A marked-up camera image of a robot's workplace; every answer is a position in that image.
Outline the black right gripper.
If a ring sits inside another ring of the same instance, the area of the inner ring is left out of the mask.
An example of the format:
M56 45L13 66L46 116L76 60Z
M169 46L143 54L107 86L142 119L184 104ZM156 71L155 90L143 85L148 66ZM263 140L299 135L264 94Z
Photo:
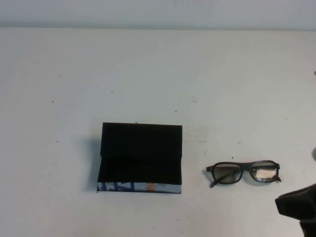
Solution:
M291 218L316 217L316 185L283 194L275 199L279 214ZM304 237L316 237L316 220L300 221Z

